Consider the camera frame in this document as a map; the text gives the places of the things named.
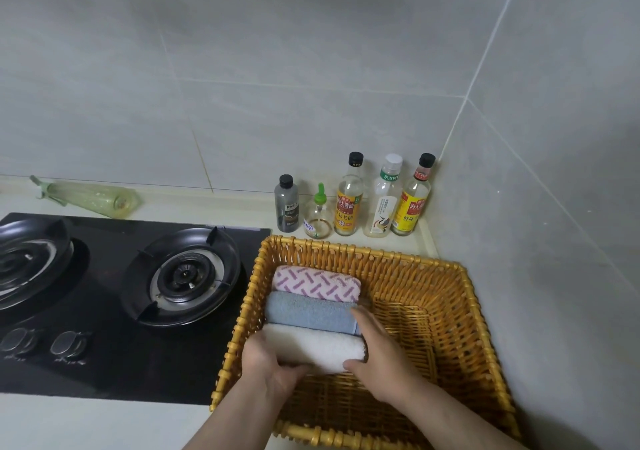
white label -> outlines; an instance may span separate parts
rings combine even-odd
[[[382,234],[386,232],[391,224],[391,217],[396,211],[396,203],[398,199],[392,195],[385,195],[380,197],[378,205],[376,206],[376,214],[371,227],[371,232]]]

bottle cap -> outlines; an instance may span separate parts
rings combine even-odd
[[[420,167],[431,168],[433,164],[436,163],[436,157],[430,153],[423,153],[419,163]]]
[[[280,175],[280,187],[291,188],[293,187],[293,177],[289,174]]]
[[[361,167],[362,161],[364,160],[364,155],[359,151],[352,151],[349,154],[349,165],[352,167]]]
[[[391,170],[400,170],[400,167],[402,167],[402,156],[398,154],[389,153],[385,157],[385,160],[387,161]]]
[[[326,195],[324,194],[324,183],[320,182],[318,184],[318,191],[316,195],[314,195],[314,202],[316,205],[322,205],[326,203]]]

white countertop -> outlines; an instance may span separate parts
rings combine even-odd
[[[279,233],[272,194],[149,185],[125,187],[135,188],[145,202],[130,219],[270,228],[274,234]],[[0,219],[9,212],[100,217],[73,205],[62,207],[37,199],[37,194],[38,188],[27,178],[0,176]],[[309,199],[310,196],[301,196],[300,203]],[[306,237],[302,228],[283,236]],[[358,230],[353,236],[333,234],[328,240],[423,257],[438,256],[424,218],[407,237],[390,234],[373,239]],[[208,416],[208,407],[198,405],[0,394],[0,435],[2,448],[8,450],[180,450]],[[272,437],[267,448],[287,450],[302,446]]]

glass bottle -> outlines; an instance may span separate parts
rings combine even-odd
[[[360,178],[360,167],[364,155],[359,151],[349,154],[349,169],[338,185],[338,202],[335,207],[333,229],[340,236],[351,236],[358,225],[358,210],[364,193],[364,183]]]
[[[332,232],[333,212],[326,205],[324,183],[318,184],[318,191],[302,213],[305,233],[313,239],[324,239]]]
[[[77,205],[113,219],[126,218],[142,203],[132,188],[65,180],[43,182],[34,175],[30,179],[42,190],[43,199],[51,199],[60,205]]]
[[[409,236],[415,229],[420,212],[431,191],[428,178],[435,161],[435,156],[423,153],[413,178],[404,182],[400,205],[391,223],[391,230],[398,236]]]
[[[369,213],[364,227],[365,236],[384,237],[389,234],[391,219],[396,212],[401,188],[396,180],[400,177],[402,156],[389,153],[382,165],[380,178],[373,187],[373,196],[369,200]]]
[[[276,196],[278,229],[293,232],[298,229],[298,186],[291,175],[280,175],[280,183],[273,191]]]

hand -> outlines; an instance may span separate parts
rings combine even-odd
[[[296,384],[309,372],[309,366],[280,366],[262,332],[254,333],[244,343],[242,352],[242,377],[265,381],[270,396],[284,403],[293,393]]]
[[[364,307],[351,309],[367,343],[369,359],[344,361],[343,367],[353,373],[374,398],[397,407],[410,391],[413,381],[421,380],[402,348],[384,326]]]

